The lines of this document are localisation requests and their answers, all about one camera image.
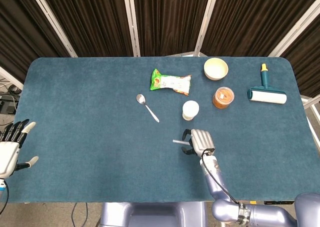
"dark curtain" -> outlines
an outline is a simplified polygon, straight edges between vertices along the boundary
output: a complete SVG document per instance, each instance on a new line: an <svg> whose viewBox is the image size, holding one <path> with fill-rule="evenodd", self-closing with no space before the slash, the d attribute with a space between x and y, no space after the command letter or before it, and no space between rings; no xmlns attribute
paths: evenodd
<svg viewBox="0 0 320 227"><path fill-rule="evenodd" d="M39 57L69 54L35 0L0 0L0 66L21 82Z"/></svg>
<svg viewBox="0 0 320 227"><path fill-rule="evenodd" d="M217 0L207 56L268 56L315 0Z"/></svg>
<svg viewBox="0 0 320 227"><path fill-rule="evenodd" d="M141 56L195 50L208 0L134 0Z"/></svg>
<svg viewBox="0 0 320 227"><path fill-rule="evenodd" d="M79 57L133 56L124 0L46 0Z"/></svg>
<svg viewBox="0 0 320 227"><path fill-rule="evenodd" d="M320 94L320 16L281 55L290 61L300 93Z"/></svg>

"green snack package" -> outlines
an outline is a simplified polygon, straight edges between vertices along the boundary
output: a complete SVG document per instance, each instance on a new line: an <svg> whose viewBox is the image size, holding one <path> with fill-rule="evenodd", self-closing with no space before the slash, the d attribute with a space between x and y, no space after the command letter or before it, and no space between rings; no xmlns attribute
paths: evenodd
<svg viewBox="0 0 320 227"><path fill-rule="evenodd" d="M170 88L175 92L189 95L191 75L185 77L178 77L172 75L164 75L156 68L152 72L150 90Z"/></svg>

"floor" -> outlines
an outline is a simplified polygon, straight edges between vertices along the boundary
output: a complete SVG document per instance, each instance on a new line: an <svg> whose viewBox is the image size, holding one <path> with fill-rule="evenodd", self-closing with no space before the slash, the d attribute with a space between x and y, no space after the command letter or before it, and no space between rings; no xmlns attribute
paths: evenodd
<svg viewBox="0 0 320 227"><path fill-rule="evenodd" d="M318 111L320 111L320 104L316 105ZM320 138L320 125L314 118L311 110L307 110L306 114ZM13 121L13 116L0 114L0 125ZM0 216L0 227L72 227L71 213L75 203L9 203ZM208 213L211 212L211 202L207 203ZM280 205L285 208L294 217L295 209L293 205ZM86 222L87 227L95 227L102 210L101 203L89 203L88 204L88 219ZM86 218L86 206L85 203L79 203L74 211L75 226L81 227ZM208 223L210 227L220 227L221 224L214 220L211 214L208 214Z"/></svg>

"silver spoon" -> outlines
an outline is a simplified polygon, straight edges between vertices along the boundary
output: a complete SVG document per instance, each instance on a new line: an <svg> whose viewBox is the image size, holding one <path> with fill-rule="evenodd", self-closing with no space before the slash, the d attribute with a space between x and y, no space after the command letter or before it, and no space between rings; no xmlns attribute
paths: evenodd
<svg viewBox="0 0 320 227"><path fill-rule="evenodd" d="M136 96L136 101L138 101L140 104L144 105L148 111L150 112L150 114L152 115L152 117L155 119L155 121L157 121L158 123L160 122L158 117L151 111L151 109L148 107L147 103L146 103L146 98L142 95L142 94L138 94Z"/></svg>

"beige bowl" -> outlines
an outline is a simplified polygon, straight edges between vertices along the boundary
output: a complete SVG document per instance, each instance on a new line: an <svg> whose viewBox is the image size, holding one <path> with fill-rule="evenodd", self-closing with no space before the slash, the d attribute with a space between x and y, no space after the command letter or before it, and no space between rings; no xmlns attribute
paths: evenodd
<svg viewBox="0 0 320 227"><path fill-rule="evenodd" d="M227 63L220 58L210 58L204 63L204 74L210 80L221 80L228 74L228 71Z"/></svg>

